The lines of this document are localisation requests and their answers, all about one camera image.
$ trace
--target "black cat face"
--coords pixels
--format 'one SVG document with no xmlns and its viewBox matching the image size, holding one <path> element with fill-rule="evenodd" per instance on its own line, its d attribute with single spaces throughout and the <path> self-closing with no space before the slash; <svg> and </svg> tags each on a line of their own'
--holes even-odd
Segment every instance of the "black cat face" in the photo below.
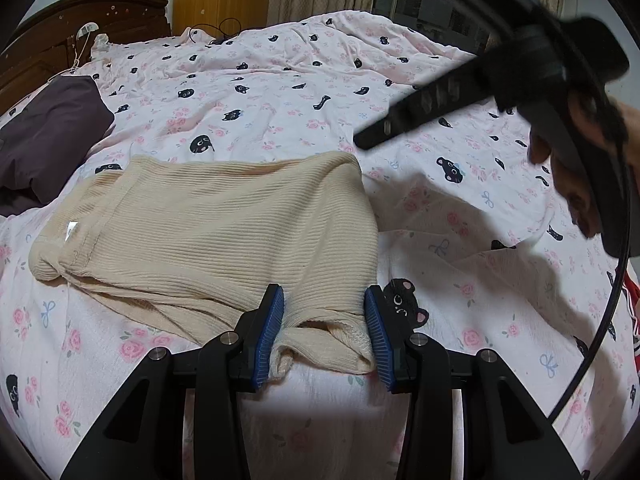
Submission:
<svg viewBox="0 0 640 480">
<path fill-rule="evenodd" d="M 223 121 L 235 121 L 242 114 L 242 110 L 231 110 L 225 114 Z"/>
<path fill-rule="evenodd" d="M 209 137 L 206 135 L 197 136 L 191 141 L 191 145 L 189 146 L 191 153 L 206 152 L 209 148 L 213 150 L 211 139 L 209 139 Z"/>
<path fill-rule="evenodd" d="M 103 164 L 100 168 L 95 168 L 95 174 L 104 170 L 122 170 L 119 164 Z"/>
<path fill-rule="evenodd" d="M 439 157 L 438 160 L 436 160 L 436 163 L 438 166 L 442 166 L 442 169 L 444 170 L 444 178 L 446 180 L 449 182 L 455 182 L 456 184 L 460 184 L 460 182 L 462 182 L 462 173 L 460 173 L 460 170 L 455 167 L 453 162 L 446 158 Z"/>
<path fill-rule="evenodd" d="M 418 306 L 414 292 L 414 284 L 405 278 L 391 280 L 383 291 L 386 300 L 394 306 L 395 314 L 405 320 L 411 329 L 420 328 L 429 319 L 429 313 Z"/>
<path fill-rule="evenodd" d="M 11 400 L 11 405 L 14 407 L 14 412 L 17 416 L 20 416 L 18 413 L 18 377 L 11 374 L 6 377 L 6 390 L 9 393 L 9 399 Z"/>
</svg>

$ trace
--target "blue bow print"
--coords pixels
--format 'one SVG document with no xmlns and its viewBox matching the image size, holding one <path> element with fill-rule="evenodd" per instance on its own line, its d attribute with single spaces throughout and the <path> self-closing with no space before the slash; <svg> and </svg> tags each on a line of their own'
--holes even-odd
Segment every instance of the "blue bow print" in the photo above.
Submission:
<svg viewBox="0 0 640 480">
<path fill-rule="evenodd" d="M 489 193 L 487 191 L 482 193 L 482 198 L 484 198 L 485 204 L 487 204 L 491 209 L 494 208 L 494 201 L 489 198 Z"/>
<path fill-rule="evenodd" d="M 48 328 L 49 327 L 49 312 L 51 312 L 55 308 L 56 302 L 55 301 L 49 301 L 49 303 L 47 303 L 46 301 L 43 301 L 42 304 L 44 306 L 44 312 L 41 312 L 40 316 L 42 317 L 42 324 L 44 325 L 44 328 Z"/>
<path fill-rule="evenodd" d="M 549 379 L 553 379 L 556 376 L 556 368 L 558 368 L 558 363 L 554 362 L 555 358 L 553 354 L 542 354 L 540 356 L 540 364 L 546 368 L 546 374 L 549 376 Z"/>
<path fill-rule="evenodd" d="M 449 248 L 449 240 L 444 238 L 443 241 L 440 242 L 440 245 L 430 245 L 429 250 L 433 253 L 436 253 L 439 257 L 444 258 L 447 256 L 447 249 Z"/>
</svg>

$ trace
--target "bed sheet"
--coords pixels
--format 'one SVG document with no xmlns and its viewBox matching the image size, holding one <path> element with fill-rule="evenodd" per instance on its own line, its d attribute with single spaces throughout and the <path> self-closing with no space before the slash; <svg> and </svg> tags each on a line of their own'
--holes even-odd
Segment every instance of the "bed sheet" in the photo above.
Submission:
<svg viewBox="0 0 640 480">
<path fill-rule="evenodd" d="M 114 126 L 59 199 L 0 226 L 0 372 L 15 377 L 19 394 L 12 404 L 3 387 L 0 407 L 44 470 L 59 478 L 150 348 L 194 348 L 63 282 L 36 282 L 26 265 L 62 197 L 136 154 L 268 162 L 354 153 L 378 220 L 378 282 L 414 282 L 430 313 L 424 332 L 450 349 L 494 348 L 548 413 L 580 362 L 580 342 L 593 338 L 616 262 L 572 225 L 548 169 L 526 162 L 528 125 L 489 101 L 372 152 L 351 143 L 389 102 L 470 54 L 354 11 L 210 40 L 194 30 L 191 38 L 185 31 L 129 45 L 97 41 L 77 74 L 93 76 Z M 494 240 L 504 248 L 491 250 Z M 592 370 L 556 422 L 580 469 L 596 471 L 622 440 L 638 413 L 637 389 L 632 320 L 621 300 Z M 407 405 L 375 373 L 346 376 L 296 361 L 283 381 L 242 396 L 252 476 L 394 478 Z M 461 431 L 457 402 L 455 478 Z M 190 478 L 188 418 L 184 434 Z"/>
</svg>

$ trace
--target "beige knit pants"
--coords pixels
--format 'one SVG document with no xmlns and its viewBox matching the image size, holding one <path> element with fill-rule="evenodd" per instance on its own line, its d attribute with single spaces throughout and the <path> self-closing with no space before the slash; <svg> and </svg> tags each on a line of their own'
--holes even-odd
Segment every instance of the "beige knit pants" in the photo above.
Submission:
<svg viewBox="0 0 640 480">
<path fill-rule="evenodd" d="M 339 372 L 373 370 L 362 302 L 377 261 L 360 168 L 341 152 L 273 164 L 135 157 L 78 184 L 29 254 L 36 279 L 63 276 L 114 311 L 199 344 L 279 283 L 286 308 L 271 377 L 294 354 Z"/>
</svg>

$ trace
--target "finger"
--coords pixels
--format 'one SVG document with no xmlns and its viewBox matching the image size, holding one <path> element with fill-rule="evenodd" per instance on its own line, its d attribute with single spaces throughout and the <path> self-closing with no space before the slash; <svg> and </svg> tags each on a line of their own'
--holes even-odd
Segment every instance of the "finger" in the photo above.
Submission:
<svg viewBox="0 0 640 480">
<path fill-rule="evenodd" d="M 578 92 L 570 92 L 567 99 L 569 115 L 581 134 L 589 141 L 602 148 L 611 151 L 602 134 L 602 128 L 596 122 L 595 110 L 589 98 Z"/>
<path fill-rule="evenodd" d="M 551 148 L 542 140 L 542 137 L 536 134 L 533 126 L 529 132 L 529 149 L 527 157 L 531 164 L 542 164 L 551 155 Z"/>
<path fill-rule="evenodd" d="M 568 170 L 558 160 L 554 153 L 551 154 L 551 171 L 554 176 L 556 191 L 578 212 L 585 214 L 591 208 L 591 191 L 587 181 Z"/>
<path fill-rule="evenodd" d="M 589 184 L 584 178 L 564 167 L 554 154 L 551 155 L 551 171 L 556 191 L 567 200 L 572 222 L 580 228 L 585 237 L 594 237 L 600 232 L 600 216 L 591 200 Z"/>
</svg>

